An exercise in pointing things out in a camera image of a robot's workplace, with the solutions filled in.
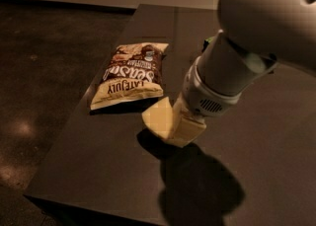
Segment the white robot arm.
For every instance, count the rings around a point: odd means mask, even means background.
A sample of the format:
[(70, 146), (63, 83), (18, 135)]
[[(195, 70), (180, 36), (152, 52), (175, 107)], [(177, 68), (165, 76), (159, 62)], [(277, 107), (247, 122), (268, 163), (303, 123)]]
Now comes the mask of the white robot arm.
[(165, 142), (184, 147), (279, 63), (316, 72), (316, 0), (219, 0), (220, 30), (184, 79)]

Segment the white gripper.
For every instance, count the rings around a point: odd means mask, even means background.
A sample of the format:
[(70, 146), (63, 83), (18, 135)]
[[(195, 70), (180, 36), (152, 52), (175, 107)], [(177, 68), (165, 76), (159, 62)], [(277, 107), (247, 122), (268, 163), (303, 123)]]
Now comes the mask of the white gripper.
[(198, 74), (199, 60), (200, 57), (187, 72), (182, 93), (173, 105), (173, 114), (167, 118), (169, 131), (166, 142), (177, 147), (187, 146), (206, 129), (204, 118), (188, 115), (189, 110), (203, 116), (222, 116), (238, 103), (241, 96), (221, 95), (206, 86)]

